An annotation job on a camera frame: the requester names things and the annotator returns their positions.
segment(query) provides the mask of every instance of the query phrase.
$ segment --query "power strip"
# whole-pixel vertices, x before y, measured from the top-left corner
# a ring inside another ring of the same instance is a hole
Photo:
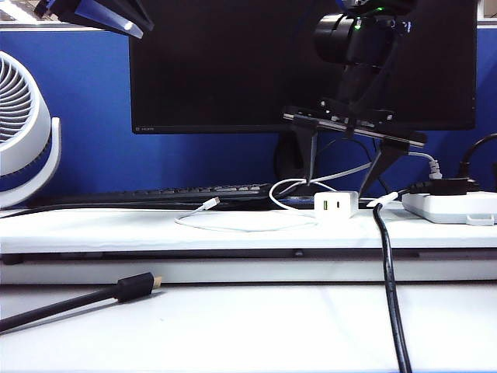
[[[406,194],[404,209],[433,223],[494,225],[497,221],[497,193],[469,192],[463,196]]]

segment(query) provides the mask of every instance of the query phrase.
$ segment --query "desk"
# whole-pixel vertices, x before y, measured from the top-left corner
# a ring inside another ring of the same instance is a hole
[[[2,317],[94,287],[0,287]],[[399,285],[415,371],[497,371],[497,285]],[[1,370],[396,371],[381,285],[162,287],[0,336]]]
[[[180,211],[52,211],[0,220],[2,284],[105,284],[140,272],[165,283],[382,281],[371,211],[335,225],[275,232],[215,232],[177,225]],[[438,225],[393,205],[382,212],[400,281],[497,279],[497,228]],[[285,211],[207,212],[224,227],[291,225]],[[54,259],[54,253],[60,254]]]

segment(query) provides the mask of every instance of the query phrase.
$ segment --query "desk fan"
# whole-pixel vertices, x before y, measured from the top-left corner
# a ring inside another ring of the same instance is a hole
[[[0,209],[22,202],[55,174],[61,159],[61,123],[50,119],[33,76],[0,51],[0,177],[22,171],[50,147],[43,168],[23,185],[0,191]]]

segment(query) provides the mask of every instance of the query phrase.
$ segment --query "keyboard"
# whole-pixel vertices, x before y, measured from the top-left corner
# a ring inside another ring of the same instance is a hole
[[[219,197],[221,202],[243,202],[269,198],[271,186],[272,184],[264,183],[38,197],[28,205],[40,207],[56,204],[201,204],[214,197]]]

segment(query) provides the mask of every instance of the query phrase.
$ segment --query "blue wall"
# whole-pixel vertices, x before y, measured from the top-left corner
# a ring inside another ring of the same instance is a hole
[[[62,119],[62,162],[43,195],[275,180],[275,134],[132,134],[126,37],[99,31],[1,32],[0,49],[31,71],[50,112]],[[447,176],[456,172],[469,144],[495,131],[496,91],[497,30],[479,30],[477,129],[429,132],[425,149],[440,160]],[[321,143],[341,136],[324,134]],[[370,140],[361,140],[372,151]],[[493,187],[496,145],[474,157],[473,176],[486,188]],[[341,141],[320,156],[321,174],[366,160],[358,145]],[[406,157],[384,178],[397,189],[424,180],[427,170],[423,159]],[[363,175],[333,186],[357,189]],[[376,185],[372,192],[379,194],[381,188]]]

